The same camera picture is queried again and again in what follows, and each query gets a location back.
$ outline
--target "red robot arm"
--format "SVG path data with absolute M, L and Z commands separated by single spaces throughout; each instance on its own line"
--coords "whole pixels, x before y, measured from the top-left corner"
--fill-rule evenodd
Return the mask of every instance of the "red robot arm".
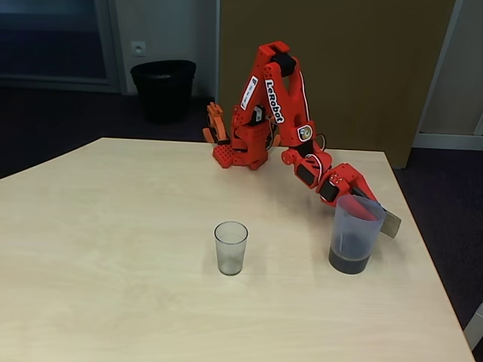
M 288 54 L 289 50 L 281 41 L 258 48 L 241 102 L 233 109 L 230 137 L 221 121 L 223 111 L 214 103 L 209 105 L 209 128 L 203 132 L 208 142 L 218 143 L 214 158 L 224 168 L 237 165 L 256 170 L 268 159 L 269 147 L 277 143 L 274 130 L 278 127 L 280 142 L 288 147 L 281 159 L 294 166 L 295 175 L 314 189 L 322 202 L 335 206 L 343 195 L 377 201 L 354 167 L 332 167 L 332 157 L 315 141 L 317 134 L 309 117 L 300 64 Z M 288 89 L 285 77 L 289 80 Z M 388 235 L 395 236 L 399 224 L 400 220 L 392 219 Z

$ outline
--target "black trash bin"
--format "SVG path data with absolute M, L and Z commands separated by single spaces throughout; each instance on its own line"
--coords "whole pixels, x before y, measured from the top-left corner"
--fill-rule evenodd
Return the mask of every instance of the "black trash bin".
M 189 108 L 196 64 L 165 60 L 131 69 L 147 121 L 166 124 L 181 121 Z

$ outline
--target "plastic cup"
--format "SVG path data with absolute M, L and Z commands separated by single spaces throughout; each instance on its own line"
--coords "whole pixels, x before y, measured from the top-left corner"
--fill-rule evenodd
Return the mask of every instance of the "plastic cup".
M 354 195 L 337 200 L 329 262 L 344 274 L 364 271 L 386 211 L 376 202 Z
M 226 221 L 214 230 L 217 245 L 218 269 L 225 275 L 237 275 L 242 271 L 248 230 L 236 221 Z

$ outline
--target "dark carpet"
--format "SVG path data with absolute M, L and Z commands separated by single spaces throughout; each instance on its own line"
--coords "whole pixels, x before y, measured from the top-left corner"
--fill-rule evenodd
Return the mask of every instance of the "dark carpet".
M 0 88 L 0 178 L 101 137 L 204 141 L 206 105 L 194 99 L 176 124 L 144 121 L 137 97 Z
M 413 149 L 401 190 L 464 328 L 483 303 L 483 152 Z M 473 354 L 483 362 L 483 342 Z
M 202 141 L 209 100 L 155 125 L 136 97 L 0 89 L 0 178 L 100 137 Z M 483 302 L 483 152 L 413 149 L 395 175 L 464 327 Z M 483 342 L 474 352 L 483 362 Z

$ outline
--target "wooden door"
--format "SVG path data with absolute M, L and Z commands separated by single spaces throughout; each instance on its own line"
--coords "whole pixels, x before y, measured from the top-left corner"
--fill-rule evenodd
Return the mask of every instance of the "wooden door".
M 454 0 L 221 0 L 220 103 L 229 122 L 257 47 L 298 57 L 329 148 L 386 152 L 404 167 Z

